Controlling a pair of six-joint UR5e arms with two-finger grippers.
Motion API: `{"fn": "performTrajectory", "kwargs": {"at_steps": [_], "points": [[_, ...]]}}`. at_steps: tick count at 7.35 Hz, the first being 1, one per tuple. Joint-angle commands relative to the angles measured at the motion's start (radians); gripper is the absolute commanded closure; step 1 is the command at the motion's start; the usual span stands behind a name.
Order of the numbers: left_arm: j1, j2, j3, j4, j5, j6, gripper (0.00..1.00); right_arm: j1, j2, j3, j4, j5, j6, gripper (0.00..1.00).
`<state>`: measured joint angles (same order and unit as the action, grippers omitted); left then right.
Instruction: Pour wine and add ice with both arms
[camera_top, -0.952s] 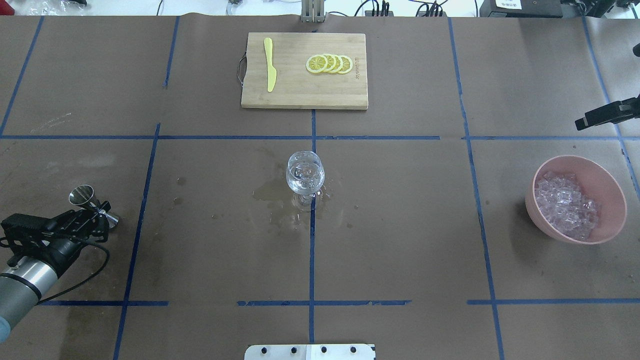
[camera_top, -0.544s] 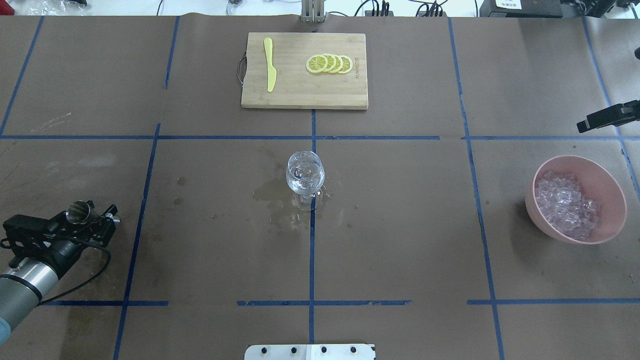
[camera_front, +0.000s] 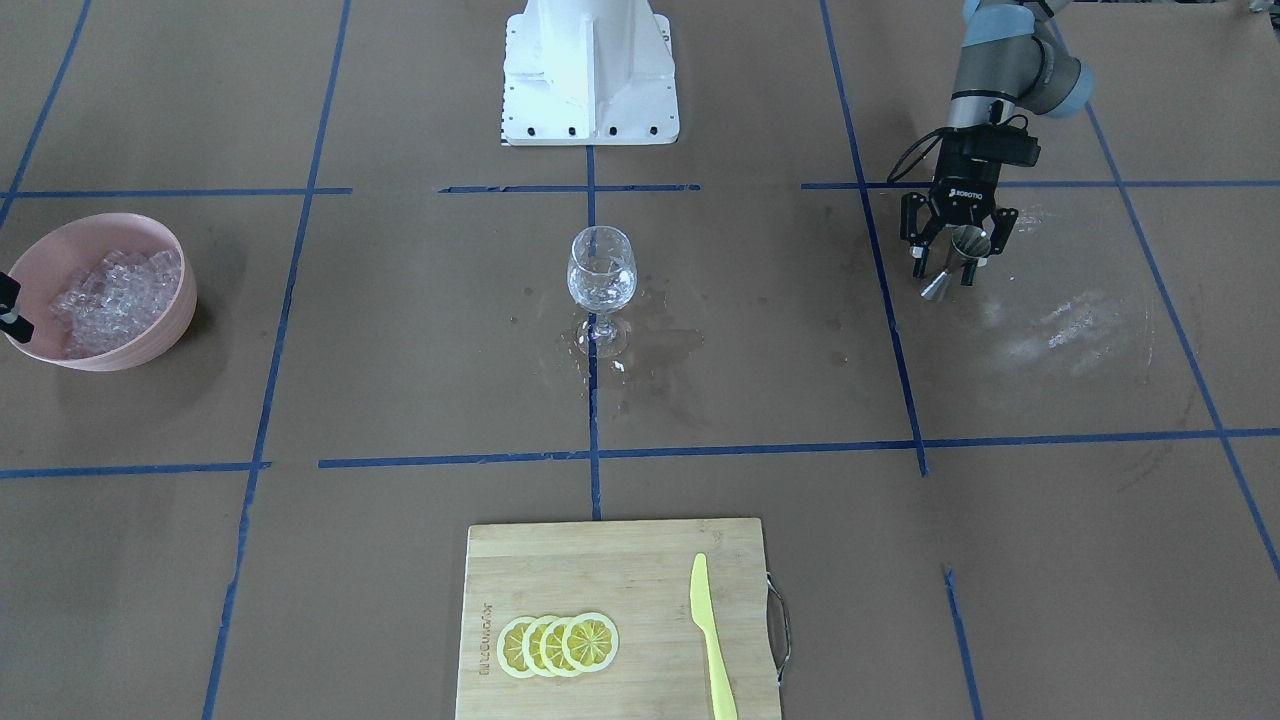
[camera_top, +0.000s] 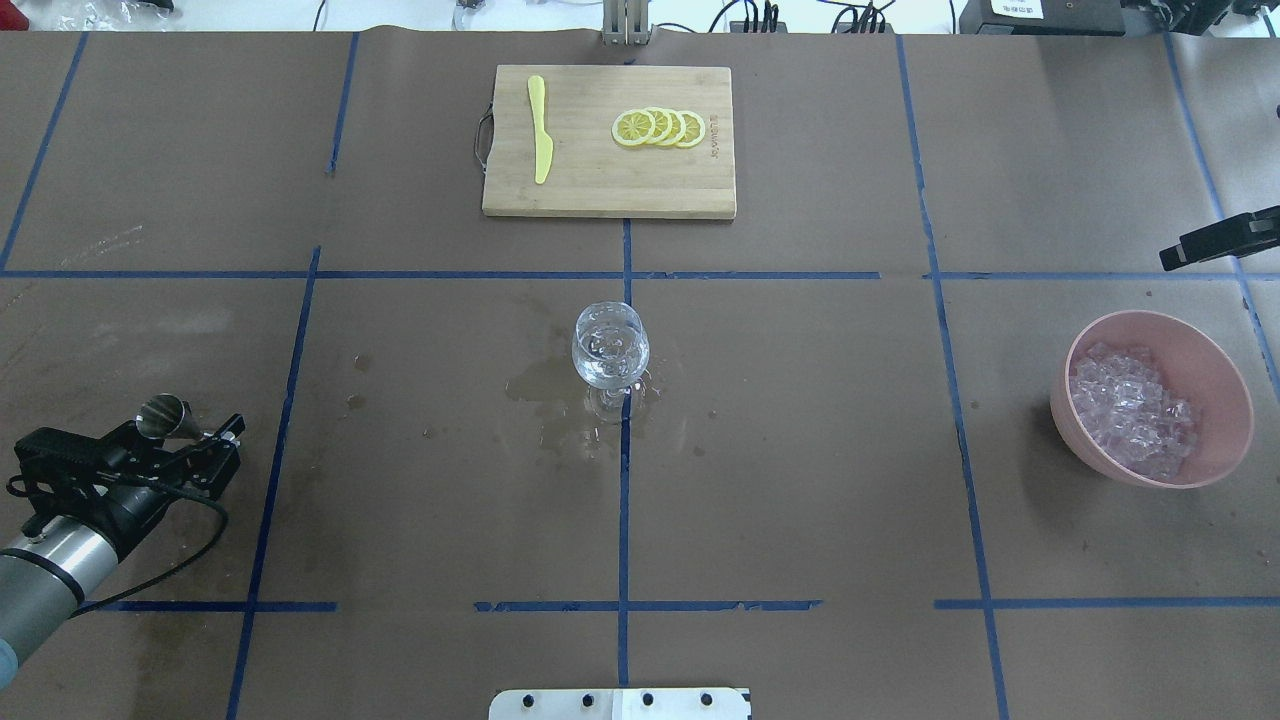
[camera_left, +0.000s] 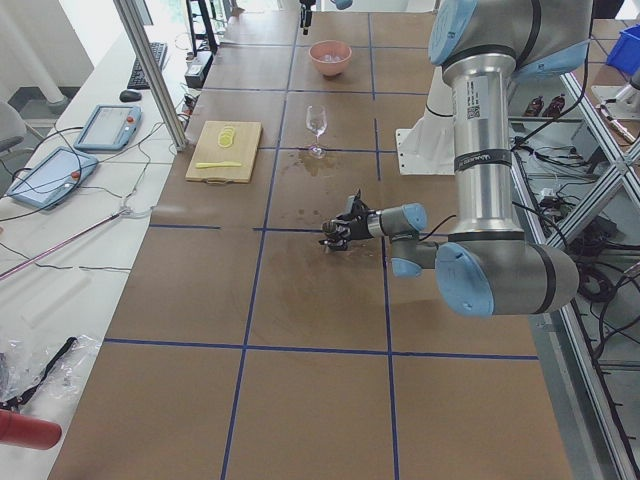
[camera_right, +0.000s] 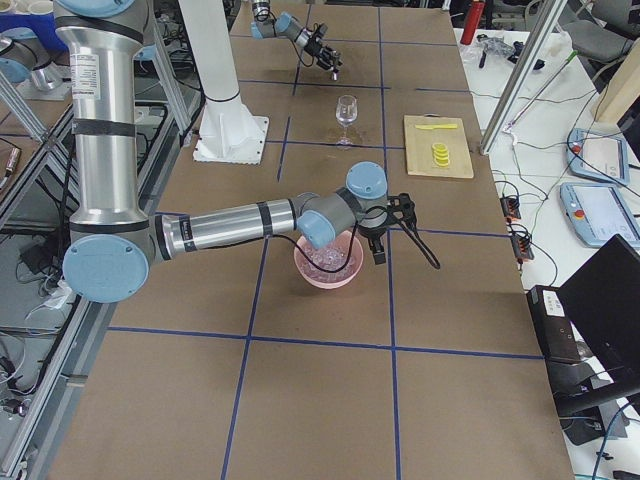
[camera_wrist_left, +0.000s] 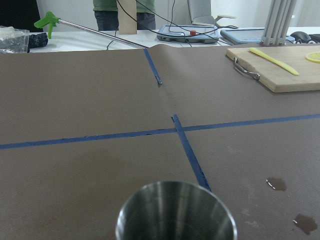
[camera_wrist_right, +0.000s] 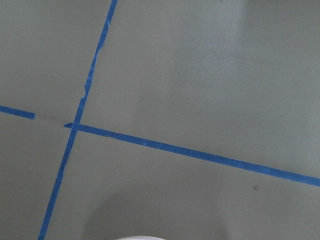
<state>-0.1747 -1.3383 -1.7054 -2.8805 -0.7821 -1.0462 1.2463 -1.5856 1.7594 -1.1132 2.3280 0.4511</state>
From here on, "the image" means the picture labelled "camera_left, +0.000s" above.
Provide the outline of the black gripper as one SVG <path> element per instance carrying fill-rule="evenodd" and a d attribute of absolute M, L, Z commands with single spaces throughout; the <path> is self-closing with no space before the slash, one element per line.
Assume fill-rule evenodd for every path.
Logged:
<path fill-rule="evenodd" d="M 339 225 L 340 231 L 348 231 L 346 237 L 325 237 L 318 241 L 318 243 L 324 247 L 327 247 L 331 251 L 346 251 L 349 246 L 349 241 L 365 240 L 370 238 L 370 232 L 368 229 L 368 213 L 360 214 L 340 214 L 334 220 Z"/>

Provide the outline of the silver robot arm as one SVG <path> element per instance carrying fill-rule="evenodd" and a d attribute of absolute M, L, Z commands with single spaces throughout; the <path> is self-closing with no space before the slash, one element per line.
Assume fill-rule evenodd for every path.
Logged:
<path fill-rule="evenodd" d="M 579 285 L 575 263 L 527 242 L 513 217 L 507 91 L 520 78 L 576 69 L 587 57 L 592 9 L 589 1 L 443 2 L 429 58 L 452 90 L 457 225 L 445 243 L 426 242 L 421 205 L 372 210 L 355 195 L 324 223 L 324 245 L 341 251 L 353 240 L 388 238 L 395 275 L 433 270 L 461 315 L 540 314 L 568 304 Z"/>
<path fill-rule="evenodd" d="M 345 10 L 350 8 L 352 0 L 331 0 L 338 10 Z M 312 24 L 313 7 L 316 5 L 316 0 L 299 0 L 300 17 L 299 28 L 302 34 L 306 36 L 309 33 L 309 28 Z"/>

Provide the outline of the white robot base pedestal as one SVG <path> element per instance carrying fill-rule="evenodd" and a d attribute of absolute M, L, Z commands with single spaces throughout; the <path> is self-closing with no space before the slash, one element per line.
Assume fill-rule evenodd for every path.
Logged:
<path fill-rule="evenodd" d="M 452 90 L 434 72 L 426 106 L 411 129 L 396 130 L 396 150 L 401 175 L 453 175 L 454 129 Z"/>

